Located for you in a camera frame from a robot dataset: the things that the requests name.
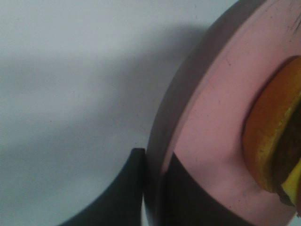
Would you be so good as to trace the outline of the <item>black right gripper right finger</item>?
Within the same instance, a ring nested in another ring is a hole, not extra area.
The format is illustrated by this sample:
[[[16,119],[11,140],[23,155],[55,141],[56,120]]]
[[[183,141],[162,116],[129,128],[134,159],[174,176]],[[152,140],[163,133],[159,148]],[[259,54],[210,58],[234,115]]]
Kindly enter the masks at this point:
[[[292,207],[260,189],[240,154],[209,162],[189,172],[173,154],[162,198],[165,226],[286,226]]]

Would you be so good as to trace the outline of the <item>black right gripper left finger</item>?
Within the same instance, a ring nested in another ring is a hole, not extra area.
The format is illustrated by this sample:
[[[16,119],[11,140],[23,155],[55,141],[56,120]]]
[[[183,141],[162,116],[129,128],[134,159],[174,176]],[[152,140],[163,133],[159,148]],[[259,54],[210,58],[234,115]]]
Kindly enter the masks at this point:
[[[63,226],[140,226],[145,173],[145,149],[132,149],[109,187]]]

